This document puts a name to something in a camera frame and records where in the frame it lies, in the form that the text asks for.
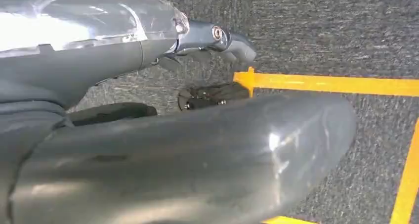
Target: gray carpet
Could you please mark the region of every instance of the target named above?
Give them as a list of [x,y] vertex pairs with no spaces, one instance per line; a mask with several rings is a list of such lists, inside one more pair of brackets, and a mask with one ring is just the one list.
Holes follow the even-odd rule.
[[[249,35],[260,72],[419,79],[419,0],[170,0],[191,18]],[[192,60],[176,72],[154,67],[88,92],[76,109],[138,101],[177,111],[188,85],[230,81],[231,65]],[[257,90],[257,95],[277,93]],[[344,95],[359,118],[340,166],[288,215],[324,224],[389,223],[419,99]],[[412,224],[419,224],[417,201]]]

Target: yellow painted line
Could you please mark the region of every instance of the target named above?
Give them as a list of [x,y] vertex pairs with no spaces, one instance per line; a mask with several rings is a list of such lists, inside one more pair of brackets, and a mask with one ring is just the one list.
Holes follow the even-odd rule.
[[419,96],[419,80],[414,79],[267,74],[249,67],[247,72],[236,72],[234,81],[249,89],[251,97],[254,88]]
[[390,224],[409,224],[419,189],[419,120],[406,158]]
[[263,224],[315,224],[311,222],[306,222],[294,218],[287,217],[275,217],[267,221],[262,222]]

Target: silver fairing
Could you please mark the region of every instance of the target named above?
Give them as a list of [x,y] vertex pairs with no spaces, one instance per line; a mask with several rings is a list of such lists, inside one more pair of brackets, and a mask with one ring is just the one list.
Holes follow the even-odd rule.
[[0,57],[177,39],[185,14],[162,0],[0,0]]

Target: bolt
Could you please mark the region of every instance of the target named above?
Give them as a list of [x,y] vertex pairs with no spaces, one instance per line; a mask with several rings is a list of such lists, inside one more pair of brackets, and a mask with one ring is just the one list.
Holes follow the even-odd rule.
[[220,40],[221,39],[221,36],[222,36],[222,29],[219,27],[219,26],[214,26],[213,28],[212,28],[212,37],[215,39],[215,40]]

